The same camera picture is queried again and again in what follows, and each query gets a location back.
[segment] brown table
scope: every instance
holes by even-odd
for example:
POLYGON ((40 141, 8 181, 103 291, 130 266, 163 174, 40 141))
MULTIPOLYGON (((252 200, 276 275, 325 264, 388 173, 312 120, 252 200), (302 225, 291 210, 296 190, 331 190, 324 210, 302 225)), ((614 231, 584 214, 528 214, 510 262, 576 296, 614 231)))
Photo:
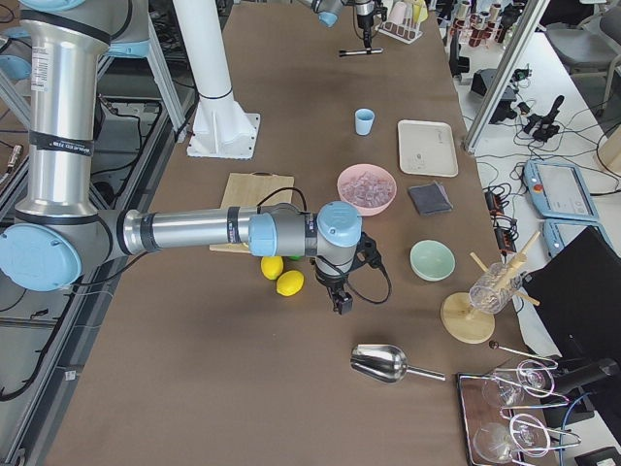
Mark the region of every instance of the brown table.
MULTIPOLYGON (((48 465, 461 465, 463 431, 452 375, 488 371, 506 355, 454 340, 441 302, 467 290, 498 251, 474 160, 458 148, 459 176, 442 179, 455 210, 422 217, 407 187, 430 179, 398 168, 400 119, 445 121, 456 145, 466 130, 438 28, 407 46, 378 35, 385 53, 338 58, 357 49, 350 11, 334 29, 300 6, 243 3, 225 30, 235 94, 262 124, 251 161, 188 158, 179 146, 158 188, 157 212, 219 206, 230 172, 291 175, 318 211, 338 197, 348 165, 385 167, 399 192, 383 214, 366 218, 394 284, 387 304, 356 299, 337 316, 306 261, 307 278, 290 298, 260 274, 259 259, 208 248, 166 250, 123 277, 48 465), (353 112, 376 111, 368 137, 353 112), (437 239, 455 252, 454 274, 425 283, 409 268, 409 248, 437 239), (412 364, 448 382, 409 376, 385 385, 349 368, 359 343, 400 346, 412 364)), ((379 298, 379 272, 352 275, 379 298)), ((497 316, 494 337, 521 346, 514 313, 497 316)))

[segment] mint green bowl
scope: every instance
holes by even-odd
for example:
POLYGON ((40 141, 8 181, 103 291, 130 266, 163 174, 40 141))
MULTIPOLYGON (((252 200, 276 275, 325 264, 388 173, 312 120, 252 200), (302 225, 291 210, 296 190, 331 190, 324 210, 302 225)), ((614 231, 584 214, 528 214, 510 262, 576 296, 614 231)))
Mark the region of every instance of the mint green bowl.
POLYGON ((455 256, 438 241, 424 240, 409 251, 411 270, 427 282, 444 280, 455 270, 455 256))

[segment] pink bowl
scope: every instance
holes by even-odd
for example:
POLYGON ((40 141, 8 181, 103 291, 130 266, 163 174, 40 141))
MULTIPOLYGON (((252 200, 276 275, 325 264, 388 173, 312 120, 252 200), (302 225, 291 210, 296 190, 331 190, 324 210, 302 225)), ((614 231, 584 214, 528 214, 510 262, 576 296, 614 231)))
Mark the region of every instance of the pink bowl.
POLYGON ((397 195, 397 182, 383 168, 360 163, 341 172, 337 189, 341 200, 355 207, 361 216, 375 216, 397 195))

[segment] white table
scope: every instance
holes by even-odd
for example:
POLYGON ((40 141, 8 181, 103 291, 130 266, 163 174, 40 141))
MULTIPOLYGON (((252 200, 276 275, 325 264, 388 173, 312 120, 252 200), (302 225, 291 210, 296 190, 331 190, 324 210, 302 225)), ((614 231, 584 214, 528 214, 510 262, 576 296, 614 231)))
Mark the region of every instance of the white table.
MULTIPOLYGON (((461 54, 468 56, 471 60, 471 72, 463 76, 463 81, 468 82, 468 84, 459 84, 456 81, 455 87, 459 94, 462 113, 467 125, 472 122, 482 100, 482 97, 470 92, 470 78, 473 72, 479 69, 495 68, 502 53, 502 48, 496 43, 482 45, 475 49, 468 45, 462 47, 461 54)), ((519 95, 531 105, 533 112, 542 116, 546 115, 554 99, 562 94, 565 96, 565 102, 560 108, 557 121, 572 130, 589 128, 580 131, 579 135, 573 133, 556 135, 546 144, 532 143, 533 150, 541 154, 567 156, 567 160, 555 157, 555 160, 559 162, 572 161, 584 167, 601 169, 597 163, 595 145, 588 140, 597 142, 602 137, 602 129, 590 111, 581 112, 587 109, 587 105, 547 39, 541 33, 534 34, 530 45, 519 62, 519 68, 526 68, 527 66, 533 70, 533 76, 529 79, 530 82, 520 84, 524 88, 520 89, 519 95)), ((524 191, 524 189, 520 189, 520 181, 513 180, 509 174, 518 162, 525 162, 530 158, 530 151, 526 147, 514 144, 516 128, 513 124, 513 121, 507 119, 503 125, 488 125, 483 133, 474 154, 479 162, 479 175, 483 187, 489 184, 509 183, 511 192, 524 191)), ((526 145, 532 141, 525 133, 521 133, 519 137, 527 139, 526 141, 517 141, 520 144, 526 145)), ((609 192, 616 186, 616 181, 601 173, 585 169, 581 169, 581 172, 591 192, 609 192)), ((511 196, 510 199, 511 203, 506 208, 506 213, 518 220, 520 236, 516 241, 516 247, 520 249, 535 231, 541 229, 543 220, 533 207, 529 194, 511 196)), ((604 226, 613 247, 619 253, 621 251, 621 209, 619 209, 621 194, 595 197, 594 200, 600 214, 600 222, 604 226)), ((543 238, 539 238, 535 246, 529 251, 525 270, 537 270, 548 261, 547 247, 543 238)), ((519 314, 519 320, 524 341, 530 348, 539 354, 558 353, 558 349, 541 324, 532 305, 525 304, 524 309, 519 314)), ((567 459, 602 447, 616 446, 621 449, 597 413, 592 419, 573 424, 572 430, 582 437, 583 442, 581 446, 567 450, 565 455, 567 459)), ((575 462, 569 459, 565 464, 575 464, 575 462)))

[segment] black band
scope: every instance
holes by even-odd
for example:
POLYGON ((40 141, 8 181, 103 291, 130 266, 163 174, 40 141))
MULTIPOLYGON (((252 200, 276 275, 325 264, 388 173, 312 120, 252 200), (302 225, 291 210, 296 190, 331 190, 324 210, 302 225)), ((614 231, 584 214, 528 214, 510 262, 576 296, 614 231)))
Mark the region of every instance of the black band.
POLYGON ((129 211, 122 211, 116 219, 116 242, 124 254, 132 255, 131 250, 127 248, 127 244, 125 243, 125 233, 123 231, 125 218, 127 217, 128 212, 129 211))
POLYGON ((99 221, 99 216, 35 216, 16 211, 16 218, 37 225, 87 225, 99 221))
POLYGON ((226 212, 226 236, 229 239, 229 243, 233 245, 242 242, 242 238, 240 238, 239 218, 240 208, 229 207, 229 210, 226 212))
POLYGON ((132 22, 132 15, 134 13, 134 2, 132 0, 127 0, 127 17, 125 17, 125 22, 120 29, 117 30, 112 36, 110 36, 111 40, 114 40, 121 36, 123 32, 127 30, 129 24, 132 22))
POLYGON ((317 256, 317 215, 304 215, 304 256, 317 256))
POLYGON ((198 93, 198 95, 200 95, 201 97, 203 97, 204 99, 209 99, 209 100, 218 100, 218 99, 223 99, 224 97, 226 97, 227 95, 229 95, 231 92, 233 92, 233 87, 231 87, 231 89, 226 93, 226 94, 222 94, 219 97, 208 97, 207 95, 203 95, 200 92, 198 93))
POLYGON ((36 146, 38 150, 60 150, 87 157, 92 156, 95 150, 95 143, 92 140, 61 138, 32 130, 28 134, 28 142, 36 146))
POLYGON ((40 21, 53 26, 64 27, 86 36, 90 36, 93 39, 103 42, 104 44, 110 45, 110 34, 107 32, 81 22, 73 21, 72 19, 68 19, 66 17, 58 17, 56 15, 51 15, 50 13, 37 12, 35 10, 22 10, 19 12, 19 16, 22 21, 40 21))
POLYGON ((106 260, 108 260, 108 257, 110 257, 110 254, 113 251, 113 232, 110 231, 110 228, 108 228, 108 225, 100 216, 97 216, 97 221, 104 227, 104 231, 108 235, 108 253, 106 254, 106 260))
POLYGON ((153 219, 155 214, 143 216, 140 222, 140 239, 147 252, 158 252, 160 247, 155 243, 155 235, 153 235, 153 219))

